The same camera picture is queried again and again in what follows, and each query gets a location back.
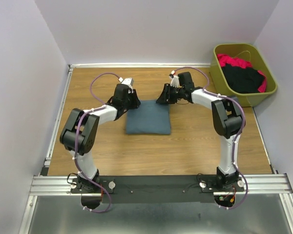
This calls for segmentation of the blue-grey t shirt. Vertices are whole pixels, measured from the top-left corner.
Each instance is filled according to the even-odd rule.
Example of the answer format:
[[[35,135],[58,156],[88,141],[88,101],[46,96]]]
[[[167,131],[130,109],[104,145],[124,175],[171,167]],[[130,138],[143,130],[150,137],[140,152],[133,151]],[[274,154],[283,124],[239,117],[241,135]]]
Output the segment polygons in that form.
[[[155,100],[141,100],[137,109],[127,112],[126,134],[170,135],[169,111],[167,104],[157,104]]]

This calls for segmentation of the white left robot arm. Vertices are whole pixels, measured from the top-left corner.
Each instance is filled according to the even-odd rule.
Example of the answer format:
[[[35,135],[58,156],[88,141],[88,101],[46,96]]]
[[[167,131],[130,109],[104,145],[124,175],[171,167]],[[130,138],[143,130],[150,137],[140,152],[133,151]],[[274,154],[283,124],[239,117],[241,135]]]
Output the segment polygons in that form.
[[[126,78],[117,84],[113,96],[99,108],[81,110],[74,108],[60,134],[60,143],[68,150],[78,169],[78,176],[91,184],[99,185],[99,172],[92,157],[98,127],[116,121],[128,110],[140,106],[133,79]]]

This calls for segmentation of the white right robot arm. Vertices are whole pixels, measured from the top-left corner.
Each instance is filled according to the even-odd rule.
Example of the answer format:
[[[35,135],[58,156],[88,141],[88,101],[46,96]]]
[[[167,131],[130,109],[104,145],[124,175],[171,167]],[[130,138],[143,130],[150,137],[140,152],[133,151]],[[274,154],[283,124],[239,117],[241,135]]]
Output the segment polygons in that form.
[[[169,74],[170,83],[164,84],[157,104],[175,104],[184,99],[211,109],[215,132],[221,140],[220,164],[213,177],[217,188],[225,188],[239,180],[237,149],[246,120],[243,108],[236,97],[215,94],[205,87],[196,87],[190,72]]]

